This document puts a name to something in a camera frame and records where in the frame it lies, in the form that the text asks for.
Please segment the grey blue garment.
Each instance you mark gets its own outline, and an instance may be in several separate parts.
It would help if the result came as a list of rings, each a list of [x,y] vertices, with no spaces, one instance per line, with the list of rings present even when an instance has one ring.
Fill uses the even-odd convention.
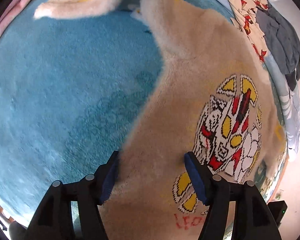
[[[300,40],[294,27],[272,6],[258,8],[256,22],[288,87],[294,91],[300,80]]]

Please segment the light blue floral duvet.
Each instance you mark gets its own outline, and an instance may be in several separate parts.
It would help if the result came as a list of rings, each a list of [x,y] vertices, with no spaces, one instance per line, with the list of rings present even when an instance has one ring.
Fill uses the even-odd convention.
[[[224,7],[226,7],[228,11],[233,13],[233,10],[231,9],[228,0],[217,0],[217,1],[219,1]],[[238,28],[238,23],[236,23],[234,13],[233,13],[233,18],[231,20],[233,24]],[[264,67],[266,67],[268,73],[270,74],[270,79],[273,82],[275,87],[275,92],[278,97],[277,101],[281,107],[283,122],[285,125],[288,153],[290,155],[296,154],[299,149],[299,138],[300,138],[300,97],[299,97],[298,84],[296,85],[294,91],[290,90],[285,76],[280,72],[280,69],[276,61],[274,60],[271,52],[269,51],[269,49],[267,55],[264,57],[264,61],[261,63],[263,64]]]

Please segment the beige fuzzy sweater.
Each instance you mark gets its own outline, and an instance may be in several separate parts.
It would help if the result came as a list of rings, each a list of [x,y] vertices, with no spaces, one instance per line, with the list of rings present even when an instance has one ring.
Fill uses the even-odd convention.
[[[120,153],[102,222],[109,239],[199,239],[208,207],[184,155],[244,184],[260,163],[275,173],[284,131],[268,73],[220,13],[184,0],[140,0],[140,16],[164,66]]]

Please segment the cream red patterned garment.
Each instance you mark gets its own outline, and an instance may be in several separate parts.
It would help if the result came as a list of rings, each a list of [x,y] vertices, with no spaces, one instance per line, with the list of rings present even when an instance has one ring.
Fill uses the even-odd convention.
[[[264,39],[264,32],[256,20],[256,14],[260,9],[268,9],[267,0],[228,0],[233,10],[238,28],[245,33],[257,57],[261,62],[267,55],[268,47]]]

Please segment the blue floral bed blanket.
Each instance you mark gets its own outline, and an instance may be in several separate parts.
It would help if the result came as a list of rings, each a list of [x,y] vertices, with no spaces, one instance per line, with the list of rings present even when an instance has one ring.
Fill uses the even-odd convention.
[[[0,39],[0,204],[24,225],[54,180],[77,181],[121,147],[162,66],[126,10],[36,21],[42,1]]]

